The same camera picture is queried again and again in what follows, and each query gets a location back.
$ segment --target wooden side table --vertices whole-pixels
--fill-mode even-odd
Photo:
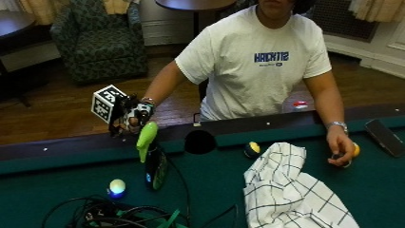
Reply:
[[[18,11],[0,11],[0,40],[13,37],[16,34],[21,33],[25,29],[34,25],[36,17],[30,13]],[[29,103],[22,95],[22,90],[17,85],[14,78],[12,78],[0,58],[0,84],[1,95],[0,98],[14,97],[20,100],[26,107]]]
[[[169,10],[193,12],[193,37],[200,33],[198,12],[220,11],[233,6],[237,0],[154,0],[156,4]]]

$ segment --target wall baseboard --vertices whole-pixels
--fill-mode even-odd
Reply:
[[[327,50],[361,59],[359,66],[375,69],[405,79],[405,60],[367,50],[326,42]]]

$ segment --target green upholstered chair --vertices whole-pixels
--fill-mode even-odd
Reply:
[[[70,0],[50,35],[77,85],[137,77],[148,70],[136,3],[126,14],[108,14],[102,0]]]

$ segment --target pool table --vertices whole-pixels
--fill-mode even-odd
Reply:
[[[113,179],[126,183],[125,195],[114,199],[134,206],[154,205],[168,212],[186,213],[189,189],[190,227],[201,225],[233,205],[230,212],[208,227],[246,227],[242,173],[254,160],[242,154],[253,141],[262,150],[277,142],[306,148],[302,172],[322,181],[338,195],[359,227],[405,227],[405,157],[391,157],[365,132],[365,122],[379,119],[405,140],[405,104],[361,106],[345,110],[350,139],[361,155],[342,169],[326,162],[330,156],[325,129],[314,111],[294,112],[229,121],[162,127],[157,141],[176,166],[169,165],[164,186],[148,190],[144,164],[136,150],[137,137],[89,135],[0,146],[1,227],[40,227],[50,208],[60,202],[100,195]],[[214,150],[185,152],[185,137],[194,130],[214,136]],[[61,207],[45,227],[64,227],[73,214]]]

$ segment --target white wall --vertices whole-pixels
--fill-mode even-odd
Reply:
[[[379,23],[370,43],[325,35],[327,49],[359,58],[361,66],[405,78],[405,18]]]

